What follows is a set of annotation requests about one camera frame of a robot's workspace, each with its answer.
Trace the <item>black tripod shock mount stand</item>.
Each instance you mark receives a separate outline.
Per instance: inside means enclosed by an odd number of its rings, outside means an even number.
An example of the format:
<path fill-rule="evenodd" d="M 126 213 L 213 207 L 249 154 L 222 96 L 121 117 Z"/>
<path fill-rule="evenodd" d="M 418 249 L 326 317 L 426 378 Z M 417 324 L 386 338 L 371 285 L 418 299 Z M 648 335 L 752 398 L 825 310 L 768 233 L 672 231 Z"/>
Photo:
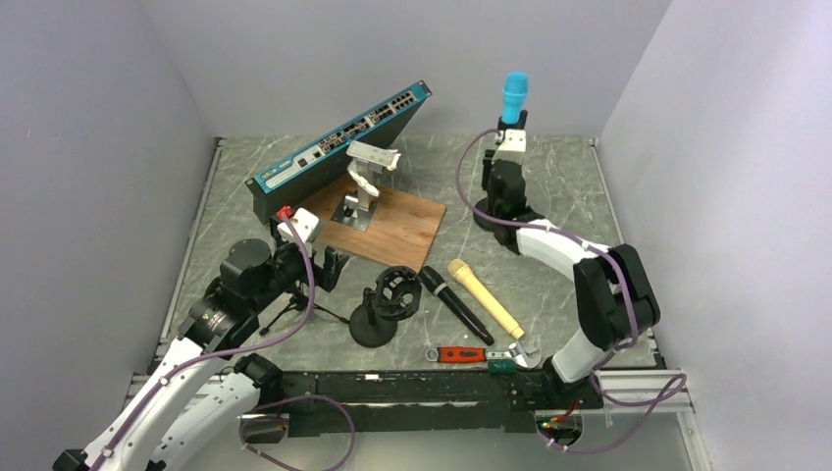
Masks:
<path fill-rule="evenodd" d="M 260 328 L 259 336 L 260 337 L 265 337 L 268 334 L 270 334 L 272 332 L 272 328 L 278 322 L 280 322 L 287 314 L 304 312 L 306 310 L 308 304 L 309 304 L 309 297 L 307 296 L 307 294 L 305 292 L 303 292 L 299 288 L 293 290 L 290 294 L 290 297 L 288 299 L 288 302 L 287 302 L 286 306 L 284 308 L 282 308 L 275 315 L 275 317 L 271 321 L 269 321 L 264 327 Z M 324 314 L 327 314 L 329 316 L 332 316 L 334 319 L 336 319 L 337 321 L 339 321 L 339 322 L 341 322 L 345 325 L 349 324 L 349 320 L 346 317 L 337 314 L 336 312 L 334 312 L 333 310 L 331 310 L 329 308 L 326 308 L 326 307 L 324 307 L 324 306 L 322 306 L 318 303 L 314 303 L 312 305 L 312 307 L 313 307 L 313 310 L 316 311 L 316 312 L 324 313 Z"/>

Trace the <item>black clip mic stand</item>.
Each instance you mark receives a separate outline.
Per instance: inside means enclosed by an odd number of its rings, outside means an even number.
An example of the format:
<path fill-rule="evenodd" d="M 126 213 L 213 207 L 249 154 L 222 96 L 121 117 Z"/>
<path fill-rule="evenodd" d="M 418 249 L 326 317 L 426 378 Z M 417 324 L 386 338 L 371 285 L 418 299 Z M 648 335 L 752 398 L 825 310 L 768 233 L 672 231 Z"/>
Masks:
<path fill-rule="evenodd" d="M 526 182 L 522 174 L 527 148 L 527 115 L 527 111 L 522 110 L 514 124 L 499 119 L 495 148 L 484 153 L 482 189 L 486 196 L 475 207 L 493 218 L 511 220 L 527 209 Z"/>

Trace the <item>beige gold microphone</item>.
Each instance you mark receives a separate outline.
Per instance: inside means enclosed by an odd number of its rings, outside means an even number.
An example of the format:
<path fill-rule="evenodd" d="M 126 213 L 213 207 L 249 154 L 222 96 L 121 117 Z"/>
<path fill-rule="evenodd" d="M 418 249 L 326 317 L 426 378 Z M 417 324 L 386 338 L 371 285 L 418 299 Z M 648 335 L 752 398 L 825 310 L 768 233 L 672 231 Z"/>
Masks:
<path fill-rule="evenodd" d="M 516 340 L 520 340 L 525 335 L 525 331 L 519 322 L 477 278 L 466 262 L 459 258 L 453 259 L 448 263 L 447 270 L 510 336 Z"/>

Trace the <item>black round base mic stand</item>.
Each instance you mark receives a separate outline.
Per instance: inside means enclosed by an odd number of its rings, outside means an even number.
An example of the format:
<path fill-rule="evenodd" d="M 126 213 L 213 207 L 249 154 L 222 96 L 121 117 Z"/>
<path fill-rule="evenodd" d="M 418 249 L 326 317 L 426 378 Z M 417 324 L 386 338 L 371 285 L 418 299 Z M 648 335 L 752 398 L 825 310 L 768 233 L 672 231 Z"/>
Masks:
<path fill-rule="evenodd" d="M 389 343 L 398 323 L 414 316 L 420 307 L 422 287 L 417 272 L 406 266 L 385 269 L 374 288 L 365 288 L 361 304 L 349 319 L 353 340 L 366 348 Z"/>

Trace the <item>black microphone blue foam head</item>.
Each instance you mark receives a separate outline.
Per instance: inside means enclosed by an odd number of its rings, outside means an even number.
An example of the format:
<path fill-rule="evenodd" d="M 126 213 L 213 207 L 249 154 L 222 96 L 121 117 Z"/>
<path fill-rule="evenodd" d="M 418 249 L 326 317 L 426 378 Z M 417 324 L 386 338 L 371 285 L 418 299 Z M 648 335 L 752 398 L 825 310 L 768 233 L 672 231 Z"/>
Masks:
<path fill-rule="evenodd" d="M 488 331 L 485 324 L 449 287 L 446 280 L 437 270 L 425 265 L 417 273 L 417 278 L 477 339 L 481 340 L 487 346 L 494 344 L 494 337 Z"/>

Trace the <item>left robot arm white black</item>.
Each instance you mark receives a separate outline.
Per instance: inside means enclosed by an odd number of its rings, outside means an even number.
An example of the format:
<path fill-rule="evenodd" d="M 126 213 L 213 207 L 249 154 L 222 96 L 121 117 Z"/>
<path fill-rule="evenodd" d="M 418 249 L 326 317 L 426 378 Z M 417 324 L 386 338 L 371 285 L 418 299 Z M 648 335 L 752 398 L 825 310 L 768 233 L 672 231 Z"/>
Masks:
<path fill-rule="evenodd" d="M 236 242 L 130 404 L 87 446 L 64 450 L 53 469 L 179 470 L 235 417 L 274 409 L 283 372 L 245 342 L 281 295 L 302 285 L 332 290 L 347 259 L 329 247 L 317 266 L 303 242 Z"/>

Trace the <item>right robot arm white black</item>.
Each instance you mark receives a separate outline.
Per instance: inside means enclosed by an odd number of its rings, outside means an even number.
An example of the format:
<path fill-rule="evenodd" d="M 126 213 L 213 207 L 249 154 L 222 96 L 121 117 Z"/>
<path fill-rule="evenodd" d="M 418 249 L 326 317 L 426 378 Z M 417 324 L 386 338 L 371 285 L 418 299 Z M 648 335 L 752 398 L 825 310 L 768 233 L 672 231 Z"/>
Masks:
<path fill-rule="evenodd" d="M 519 163 L 486 151 L 482 188 L 486 196 L 476 204 L 477 224 L 511 252 L 548 265 L 574 284 L 579 327 L 546 360 L 540 383 L 545 402 L 563 407 L 607 355 L 659 322 L 649 277 L 635 247 L 589 242 L 533 210 Z"/>

